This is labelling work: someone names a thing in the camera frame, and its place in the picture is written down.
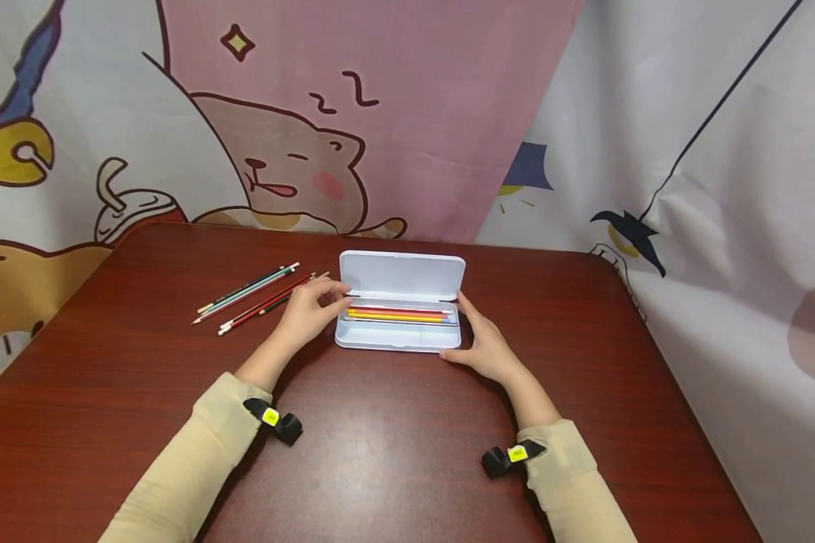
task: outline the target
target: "wooden table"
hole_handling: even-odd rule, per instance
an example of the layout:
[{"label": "wooden table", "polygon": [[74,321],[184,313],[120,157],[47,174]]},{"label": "wooden table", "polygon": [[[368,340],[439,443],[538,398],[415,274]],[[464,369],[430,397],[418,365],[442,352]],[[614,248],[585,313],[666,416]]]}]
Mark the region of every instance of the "wooden table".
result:
[{"label": "wooden table", "polygon": [[[118,247],[0,378],[0,541],[95,541],[197,396],[278,319],[220,338],[220,319],[189,325],[195,308],[297,259],[337,276],[348,248],[466,260],[463,290],[577,423],[640,541],[758,541],[603,259],[166,223]],[[483,474],[481,454],[512,445],[515,423],[470,371],[341,349],[330,328],[275,396],[305,434],[254,442],[204,541],[550,538],[524,473]]]}]

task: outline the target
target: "pink cheek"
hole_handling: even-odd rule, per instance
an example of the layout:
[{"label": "pink cheek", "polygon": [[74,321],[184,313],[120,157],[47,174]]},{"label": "pink cheek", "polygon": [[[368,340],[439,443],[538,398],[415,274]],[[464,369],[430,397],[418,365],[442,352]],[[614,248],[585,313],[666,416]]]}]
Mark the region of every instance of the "pink cheek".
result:
[{"label": "pink cheek", "polygon": [[335,179],[332,173],[319,171],[311,177],[311,184],[315,189],[323,195],[332,198],[333,200],[344,199],[344,187]]}]

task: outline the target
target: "yellow pencil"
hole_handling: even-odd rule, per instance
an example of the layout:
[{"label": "yellow pencil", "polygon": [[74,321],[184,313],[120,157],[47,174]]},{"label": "yellow pencil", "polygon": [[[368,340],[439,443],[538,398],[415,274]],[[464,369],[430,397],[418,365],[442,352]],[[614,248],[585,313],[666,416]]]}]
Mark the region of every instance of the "yellow pencil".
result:
[{"label": "yellow pencil", "polygon": [[356,311],[352,311],[348,309],[348,316],[349,317],[356,317],[357,319],[374,319],[374,320],[385,320],[385,321],[419,321],[419,322],[444,322],[443,319],[435,319],[434,317],[408,317],[408,316],[396,316],[390,314],[369,314],[369,313],[358,313]]}]

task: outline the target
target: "person's left hand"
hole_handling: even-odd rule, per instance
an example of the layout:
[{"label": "person's left hand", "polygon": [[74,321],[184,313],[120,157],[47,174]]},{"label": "person's left hand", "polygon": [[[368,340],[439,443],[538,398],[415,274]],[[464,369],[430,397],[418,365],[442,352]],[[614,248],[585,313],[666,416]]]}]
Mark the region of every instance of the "person's left hand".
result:
[{"label": "person's left hand", "polygon": [[328,277],[298,287],[271,338],[283,342],[293,352],[298,351],[349,307],[351,299],[344,297],[349,291],[349,286]]}]

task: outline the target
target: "cat nose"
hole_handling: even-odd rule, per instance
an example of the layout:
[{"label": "cat nose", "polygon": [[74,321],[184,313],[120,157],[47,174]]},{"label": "cat nose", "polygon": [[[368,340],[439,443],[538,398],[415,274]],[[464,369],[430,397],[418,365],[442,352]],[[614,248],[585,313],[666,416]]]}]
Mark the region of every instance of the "cat nose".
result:
[{"label": "cat nose", "polygon": [[254,170],[262,170],[266,166],[266,162],[256,158],[246,158],[245,164],[252,167]]}]

